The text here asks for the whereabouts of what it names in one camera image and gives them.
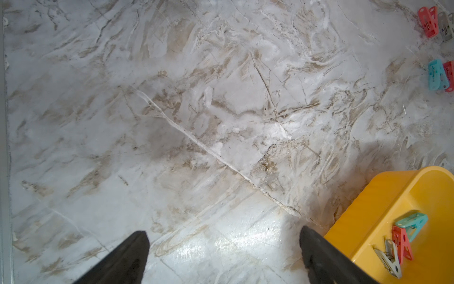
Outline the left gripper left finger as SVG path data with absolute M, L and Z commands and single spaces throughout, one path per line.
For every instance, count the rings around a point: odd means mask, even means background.
M 145 231 L 136 231 L 75 282 L 77 284 L 140 284 L 150 242 Z

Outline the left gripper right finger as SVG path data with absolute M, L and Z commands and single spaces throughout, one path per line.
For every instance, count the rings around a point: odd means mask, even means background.
M 312 228 L 301 229 L 299 244 L 311 284 L 377 283 Z

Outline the yellow plastic storage box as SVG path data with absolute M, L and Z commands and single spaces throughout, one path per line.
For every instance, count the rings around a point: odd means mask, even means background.
M 411 242 L 402 278 L 392 276 L 375 252 L 385 250 L 392 226 L 420 212 L 428 216 Z M 454 176 L 429 166 L 374 177 L 325 239 L 381 284 L 451 284 L 454 281 Z

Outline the red clothespin in box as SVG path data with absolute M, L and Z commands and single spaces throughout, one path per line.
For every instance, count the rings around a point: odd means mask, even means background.
M 397 246 L 397 257 L 399 264 L 402 264 L 404 258 L 413 260 L 413 252 L 405 228 L 393 226 L 391 234 L 392 240 Z

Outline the second row teal clothespin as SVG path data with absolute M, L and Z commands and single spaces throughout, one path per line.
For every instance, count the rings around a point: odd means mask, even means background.
M 446 90 L 450 87 L 448 77 L 440 59 L 435 59 L 428 64 L 428 72 L 430 91 Z

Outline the grey clothespin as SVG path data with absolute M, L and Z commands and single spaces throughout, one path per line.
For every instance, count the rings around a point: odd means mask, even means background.
M 438 14 L 439 31 L 443 42 L 448 42 L 454 39 L 454 13 L 447 14 L 440 12 Z
M 381 260 L 382 264 L 388 271 L 388 273 L 394 276 L 397 279 L 402 278 L 402 269 L 400 266 L 400 261 L 398 258 L 397 245 L 390 239 L 384 240 L 385 252 L 374 248 L 374 251 L 378 258 Z

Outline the grey clothespin in box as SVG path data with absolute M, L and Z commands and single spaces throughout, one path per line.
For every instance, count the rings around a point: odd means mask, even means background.
M 390 239 L 384 240 L 385 252 L 374 248 L 374 251 L 378 258 L 381 260 L 382 264 L 388 271 L 388 273 L 394 276 L 397 279 L 402 278 L 402 269 L 400 266 L 400 261 L 398 258 L 397 245 Z

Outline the second row red clothespin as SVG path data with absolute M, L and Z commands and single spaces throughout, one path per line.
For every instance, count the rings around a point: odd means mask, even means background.
M 445 91 L 452 92 L 454 90 L 454 61 L 452 60 L 444 63 L 443 68 L 449 82 L 449 87 L 447 87 Z

